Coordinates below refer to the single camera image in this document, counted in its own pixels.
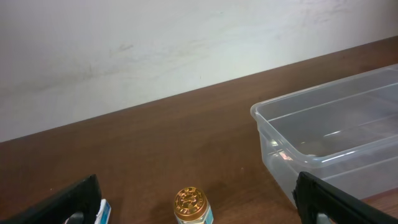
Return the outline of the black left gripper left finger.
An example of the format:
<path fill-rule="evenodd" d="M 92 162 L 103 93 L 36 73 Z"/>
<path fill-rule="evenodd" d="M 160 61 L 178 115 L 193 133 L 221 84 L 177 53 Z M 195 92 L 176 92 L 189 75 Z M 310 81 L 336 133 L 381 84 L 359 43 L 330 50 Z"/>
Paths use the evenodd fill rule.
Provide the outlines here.
<path fill-rule="evenodd" d="M 82 223 L 94 223 L 100 206 L 101 189 L 92 174 L 1 223 L 64 223 L 76 213 L 82 215 Z"/>

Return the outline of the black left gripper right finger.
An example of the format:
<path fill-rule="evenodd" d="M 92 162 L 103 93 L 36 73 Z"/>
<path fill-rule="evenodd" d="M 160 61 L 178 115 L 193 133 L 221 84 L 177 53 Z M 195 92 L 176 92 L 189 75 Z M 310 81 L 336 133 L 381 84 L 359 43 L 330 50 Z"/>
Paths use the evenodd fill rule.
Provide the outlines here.
<path fill-rule="evenodd" d="M 292 192 L 302 223 L 397 224 L 397 219 L 354 198 L 318 177 L 300 172 Z"/>

